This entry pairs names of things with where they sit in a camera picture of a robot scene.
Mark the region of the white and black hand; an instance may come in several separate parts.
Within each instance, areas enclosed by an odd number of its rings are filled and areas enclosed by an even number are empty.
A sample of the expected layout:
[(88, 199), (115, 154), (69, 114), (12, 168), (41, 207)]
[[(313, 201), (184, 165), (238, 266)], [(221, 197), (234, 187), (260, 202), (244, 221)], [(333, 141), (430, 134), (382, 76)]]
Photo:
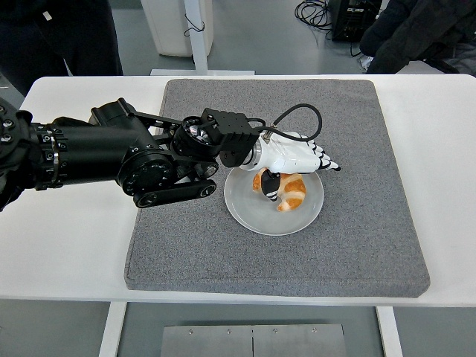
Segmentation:
[(272, 136), (269, 141), (260, 137), (254, 145), (249, 170), (255, 170), (252, 189), (275, 202), (279, 211), (294, 210), (306, 197), (302, 175), (316, 170), (336, 170), (336, 164), (311, 141), (293, 141), (283, 136)]

